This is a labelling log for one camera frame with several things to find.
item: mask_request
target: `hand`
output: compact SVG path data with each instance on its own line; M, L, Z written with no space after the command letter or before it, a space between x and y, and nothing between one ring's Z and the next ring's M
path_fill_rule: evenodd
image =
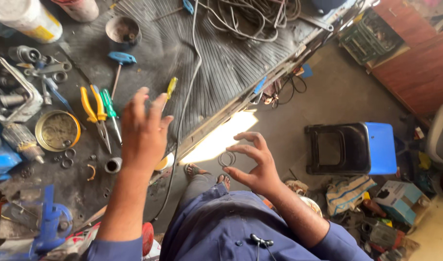
M137 170L150 179L153 169L165 153L168 125L174 117L161 119L166 93L157 97L146 115L144 102L149 98L148 93L147 87L139 89L123 110L122 158L123 169Z
M258 132L242 132L234 136L234 139L251 141L255 147L250 145L233 145L226 148L226 150L246 154L254 159L258 165L249 174L234 167L224 167L224 172L231 175L233 179L250 187L254 193L267 198L276 193L280 189L282 182L276 171L272 154L268 150L262 135Z

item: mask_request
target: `sunlight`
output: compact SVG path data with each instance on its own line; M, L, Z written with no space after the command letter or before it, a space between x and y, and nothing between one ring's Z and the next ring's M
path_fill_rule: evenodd
M199 145L191 151L181 163L197 163L218 157L225 148L238 143L233 136L247 131L259 120L253 115L253 111L236 112L231 120L218 126Z

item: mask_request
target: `foot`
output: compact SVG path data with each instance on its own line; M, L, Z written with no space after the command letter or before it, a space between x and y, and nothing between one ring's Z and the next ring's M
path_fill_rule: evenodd
M217 184L218 184L218 183L222 183L222 182L225 182L226 190L229 191L229 177L228 177L226 174L224 174L224 175L220 175L220 176L218 177Z
M186 168L186 173L190 177L194 177L194 175L204 174L204 173L207 173L207 172L208 172L207 170L201 169L201 168L197 167L193 163L189 164L189 166Z

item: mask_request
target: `workbench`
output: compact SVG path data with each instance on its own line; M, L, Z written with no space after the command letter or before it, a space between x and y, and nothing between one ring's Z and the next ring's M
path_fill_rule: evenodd
M106 173L103 166L108 159L119 157L121 153L111 121L107 122L112 148L112 155L109 155L97 134L96 126L86 121L87 115L80 100L79 87L87 86L88 81L99 88L109 88L109 91L113 86L118 65L107 58L110 49L104 30L105 23L114 16L129 16L139 22L143 34L141 43L129 51L136 57L137 64L124 66L120 74L114 98L114 107L119 115L140 87L149 87L150 100L154 100L160 93L166 92L172 77L179 79L163 112L164 116L176 117L169 128L166 154L173 151L176 145L177 122L196 61L190 34L192 16L181 11L150 22L178 8L181 1L122 0L112 8L109 8L111 0L97 3L101 15L90 24L73 22L58 6L46 3L46 7L61 21L64 28L63 37L57 43L40 45L19 33L9 39L0 38L0 54L7 51L9 46L23 44L37 48L44 55L54 55L59 61L69 59L76 66L68 72L68 81L59 85L59 92L69 101L78 120L87 127L74 146L77 154L73 167L63 169L58 162L53 161L55 156L63 155L62 152L45 151L45 164L23 162L11 171L12 179L0 184L0 190L9 199L21 188L54 184L54 201L70 209L74 216L74 230L107 205L116 176ZM310 3L303 1L302 12L331 23L344 15L354 3L355 0L348 0L340 8L319 16ZM266 77L261 90L300 64L312 51L307 49L307 44L314 39L321 42L325 35L323 29L296 20L288 22L287 28L279 30L275 42L239 40L228 33L215 31L205 16L206 11L199 9L196 42L201 51L202 66L185 113L177 160L182 159L215 127L255 98L253 89L262 79ZM40 90L39 81L34 80L33 84ZM90 100L94 101L91 92ZM32 117L26 123L27 127L34 132L39 117L54 109L66 110L62 103L53 98L53 105L44 107ZM91 161L91 155L96 155L97 159ZM92 174L87 164L97 169L92 181L87 181ZM33 168L33 174L22 178L20 171L26 168ZM150 220L163 202L167 182L165 179L159 180L159 177L160 174L156 173L151 180L154 185L149 187L148 194L153 197L147 197L151 202L146 203L146 209L153 211L145 213L144 221Z

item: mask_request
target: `rubber mat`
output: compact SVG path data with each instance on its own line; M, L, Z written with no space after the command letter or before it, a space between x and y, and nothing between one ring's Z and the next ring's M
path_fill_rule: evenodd
M61 44L94 84L111 91L118 64L107 57L111 49L105 24L116 16L128 16L138 22L143 39L127 52L136 57L137 64L122 67L114 106L123 108L141 86L150 88L152 100L166 92L170 79L177 77L177 87L163 112L176 117L170 125L167 152L176 144L177 122L197 59L191 39L193 17L182 10L155 22L151 20L180 4L181 0L123 0L88 26L67 36L66 43ZM184 115L181 140L285 60L315 29L294 21L279 31L275 42L261 43L216 31L206 16L207 11L200 6L195 37L202 66Z

